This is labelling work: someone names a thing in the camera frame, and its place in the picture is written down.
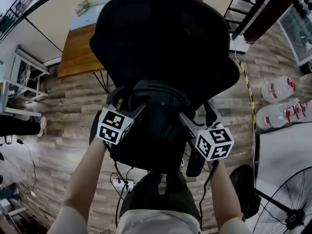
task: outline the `power strip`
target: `power strip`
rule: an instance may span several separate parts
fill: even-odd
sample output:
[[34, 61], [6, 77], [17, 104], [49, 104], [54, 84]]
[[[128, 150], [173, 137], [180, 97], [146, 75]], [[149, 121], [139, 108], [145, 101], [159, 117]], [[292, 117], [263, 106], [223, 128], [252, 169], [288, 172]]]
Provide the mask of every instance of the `power strip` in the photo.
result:
[[[132, 191], [132, 189], [133, 189], [133, 180], [131, 180], [131, 179], [125, 179], [125, 180], [128, 181], [128, 191]], [[113, 179], [113, 185], [115, 186], [117, 191], [121, 192], [123, 186], [125, 185], [125, 183], [122, 181], [122, 179], [114, 178]]]

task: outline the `wooden floor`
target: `wooden floor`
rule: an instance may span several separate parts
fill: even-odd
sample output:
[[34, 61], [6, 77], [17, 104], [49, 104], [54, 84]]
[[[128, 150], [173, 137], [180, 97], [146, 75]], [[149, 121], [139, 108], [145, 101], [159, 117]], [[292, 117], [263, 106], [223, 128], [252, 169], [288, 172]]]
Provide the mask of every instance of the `wooden floor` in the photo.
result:
[[[237, 58], [245, 65], [256, 109], [265, 105], [260, 88], [280, 75], [294, 78], [297, 85], [295, 96], [300, 99], [312, 99], [311, 80], [309, 77], [302, 78], [288, 43], [277, 24], [261, 37], [246, 55], [237, 55]], [[36, 106], [47, 116], [46, 132], [42, 137], [22, 138], [30, 148], [36, 164], [38, 181], [34, 191], [37, 196], [25, 198], [23, 195], [23, 203], [29, 212], [36, 215], [46, 226], [50, 226], [62, 205], [66, 183], [88, 147], [91, 124], [96, 112], [104, 105], [106, 94], [92, 74], [60, 79], [52, 75], [43, 85], [49, 96]], [[242, 72], [238, 83], [214, 97], [212, 102], [223, 115], [223, 124], [230, 128], [235, 140], [229, 157], [225, 159], [229, 173], [239, 165], [252, 164], [254, 147], [251, 106]], [[198, 114], [203, 115], [203, 110], [200, 109]], [[0, 166], [4, 183], [21, 181], [23, 178], [25, 184], [32, 188], [34, 171], [27, 147], [13, 142], [12, 145], [0, 147], [0, 151], [5, 158]], [[185, 156], [184, 159], [185, 172], [188, 157]], [[127, 168], [122, 164], [118, 166], [121, 171]], [[113, 161], [106, 153], [90, 211], [90, 233], [116, 231], [115, 211], [118, 195], [109, 182], [110, 174], [114, 171]], [[130, 172], [129, 177], [136, 181], [140, 174], [141, 171]], [[197, 178], [187, 178], [197, 205], [202, 197], [203, 184], [207, 176], [208, 173], [203, 171]], [[216, 233], [210, 189], [203, 202], [203, 212], [204, 233]]]

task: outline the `yellow black tape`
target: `yellow black tape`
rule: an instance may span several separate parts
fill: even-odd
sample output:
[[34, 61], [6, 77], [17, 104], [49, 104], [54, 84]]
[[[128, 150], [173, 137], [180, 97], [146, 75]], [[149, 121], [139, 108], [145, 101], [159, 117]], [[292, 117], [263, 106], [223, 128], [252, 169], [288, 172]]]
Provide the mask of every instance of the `yellow black tape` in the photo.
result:
[[252, 106], [253, 129], [255, 130], [255, 128], [256, 128], [255, 103], [254, 103], [254, 98], [253, 98], [253, 94], [252, 94], [252, 89], [251, 89], [251, 87], [250, 87], [249, 80], [248, 80], [248, 76], [247, 76], [247, 74], [246, 74], [245, 68], [244, 68], [244, 66], [243, 66], [243, 64], [242, 64], [241, 61], [239, 62], [239, 66], [240, 66], [240, 68], [241, 68], [241, 69], [243, 70], [243, 72], [244, 72], [245, 81], [246, 81], [246, 85], [247, 85], [248, 93], [249, 93], [249, 99], [250, 99], [250, 103], [251, 103], [251, 106]]

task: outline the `wooden table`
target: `wooden table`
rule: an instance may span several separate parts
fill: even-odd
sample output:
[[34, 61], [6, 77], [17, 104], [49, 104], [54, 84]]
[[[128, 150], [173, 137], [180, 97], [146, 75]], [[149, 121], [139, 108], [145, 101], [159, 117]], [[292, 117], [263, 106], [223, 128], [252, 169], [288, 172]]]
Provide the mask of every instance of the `wooden table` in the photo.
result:
[[[94, 34], [95, 27], [96, 24], [91, 24], [68, 33], [62, 59], [58, 68], [58, 78], [84, 73], [94, 73], [96, 76], [96, 71], [104, 70], [102, 64], [93, 54], [89, 44], [90, 38]], [[104, 90], [108, 92], [102, 72], [101, 77], [103, 84], [100, 82], [98, 77], [97, 79]]]

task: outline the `white box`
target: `white box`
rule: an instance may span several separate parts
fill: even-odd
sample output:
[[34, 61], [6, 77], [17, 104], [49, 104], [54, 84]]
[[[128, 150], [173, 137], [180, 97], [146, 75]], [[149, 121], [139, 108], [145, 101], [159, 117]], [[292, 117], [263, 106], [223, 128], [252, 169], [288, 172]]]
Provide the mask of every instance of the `white box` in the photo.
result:
[[105, 107], [98, 120], [97, 137], [117, 145], [129, 132], [133, 119]]
[[215, 128], [199, 131], [195, 147], [210, 161], [227, 157], [233, 145], [229, 128]]

